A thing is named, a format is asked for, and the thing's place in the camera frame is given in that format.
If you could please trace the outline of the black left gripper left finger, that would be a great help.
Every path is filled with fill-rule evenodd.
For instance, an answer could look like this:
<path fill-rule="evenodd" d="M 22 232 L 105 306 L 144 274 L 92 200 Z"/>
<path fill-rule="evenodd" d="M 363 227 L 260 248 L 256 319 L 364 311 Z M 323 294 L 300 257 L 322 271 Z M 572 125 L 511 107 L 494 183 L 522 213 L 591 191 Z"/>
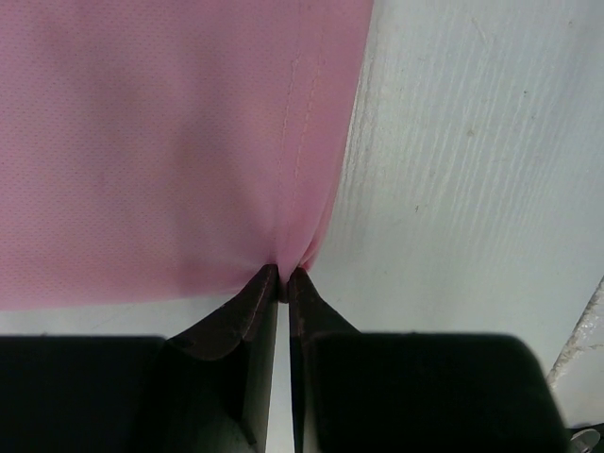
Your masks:
<path fill-rule="evenodd" d="M 230 300 L 170 339 L 167 452 L 266 448 L 278 270 L 265 265 Z"/>

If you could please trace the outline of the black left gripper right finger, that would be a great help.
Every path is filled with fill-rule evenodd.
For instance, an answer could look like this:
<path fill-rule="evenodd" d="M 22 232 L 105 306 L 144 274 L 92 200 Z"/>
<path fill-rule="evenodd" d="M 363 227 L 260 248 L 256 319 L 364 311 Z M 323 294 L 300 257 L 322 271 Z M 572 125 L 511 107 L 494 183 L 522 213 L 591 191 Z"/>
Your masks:
<path fill-rule="evenodd" d="M 290 370 L 294 452 L 304 451 L 307 415 L 307 355 L 312 337 L 318 334 L 360 334 L 317 292 L 308 272 L 296 268 L 287 283 L 289 304 Z"/>

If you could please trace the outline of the pink t shirt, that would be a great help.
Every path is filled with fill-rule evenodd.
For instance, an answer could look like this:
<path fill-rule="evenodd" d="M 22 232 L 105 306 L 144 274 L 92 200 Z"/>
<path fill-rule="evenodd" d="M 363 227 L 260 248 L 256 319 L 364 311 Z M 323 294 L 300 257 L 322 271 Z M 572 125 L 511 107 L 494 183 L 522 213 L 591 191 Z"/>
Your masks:
<path fill-rule="evenodd" d="M 327 232 L 369 1 L 5 1 L 1 306 L 236 293 Z"/>

